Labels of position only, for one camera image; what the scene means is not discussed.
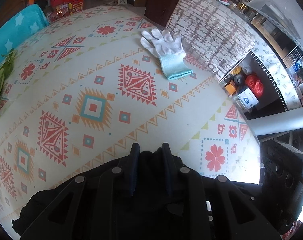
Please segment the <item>black pants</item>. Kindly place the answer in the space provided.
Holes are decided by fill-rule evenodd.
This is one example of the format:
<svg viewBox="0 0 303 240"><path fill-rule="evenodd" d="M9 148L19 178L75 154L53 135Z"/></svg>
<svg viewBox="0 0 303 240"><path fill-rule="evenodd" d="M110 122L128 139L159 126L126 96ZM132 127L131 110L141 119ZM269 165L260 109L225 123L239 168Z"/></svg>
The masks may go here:
<svg viewBox="0 0 303 240"><path fill-rule="evenodd" d="M228 179L201 176L173 155L167 191L162 147L141 152L134 194L129 155L40 191L13 220L21 239L262 239L267 221Z"/></svg>

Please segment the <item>patterned tablecloth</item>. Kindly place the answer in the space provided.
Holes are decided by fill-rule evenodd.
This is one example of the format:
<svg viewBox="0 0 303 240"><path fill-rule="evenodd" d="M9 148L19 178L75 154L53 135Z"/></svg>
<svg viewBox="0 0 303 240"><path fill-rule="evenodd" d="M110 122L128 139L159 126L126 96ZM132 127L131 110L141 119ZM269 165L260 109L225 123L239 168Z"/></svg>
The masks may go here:
<svg viewBox="0 0 303 240"><path fill-rule="evenodd" d="M203 176L259 183L255 136L209 71L167 80L140 44L152 24L124 7L64 18L21 44L0 100L0 224L33 194L164 142Z"/></svg>

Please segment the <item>white teal glove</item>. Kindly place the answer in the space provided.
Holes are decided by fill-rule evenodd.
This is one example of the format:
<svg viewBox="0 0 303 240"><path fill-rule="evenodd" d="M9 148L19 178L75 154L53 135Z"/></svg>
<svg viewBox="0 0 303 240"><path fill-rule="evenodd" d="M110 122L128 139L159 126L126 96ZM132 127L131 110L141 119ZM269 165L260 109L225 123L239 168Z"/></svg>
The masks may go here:
<svg viewBox="0 0 303 240"><path fill-rule="evenodd" d="M144 30L141 35L141 45L159 60L167 80L180 79L193 73L193 70L184 64L186 52L179 33L171 35L168 29L160 31L155 28L151 32Z"/></svg>

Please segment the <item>green leafy vegetables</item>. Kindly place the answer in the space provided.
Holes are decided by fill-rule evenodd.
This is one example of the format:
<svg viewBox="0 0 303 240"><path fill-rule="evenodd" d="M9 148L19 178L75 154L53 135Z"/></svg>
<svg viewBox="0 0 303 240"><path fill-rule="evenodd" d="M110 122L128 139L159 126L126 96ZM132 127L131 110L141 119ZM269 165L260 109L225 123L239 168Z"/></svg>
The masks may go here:
<svg viewBox="0 0 303 240"><path fill-rule="evenodd" d="M4 81L9 77L14 68L14 60L16 57L16 50L12 49L7 55L2 55L5 57L4 63L0 66L0 96Z"/></svg>

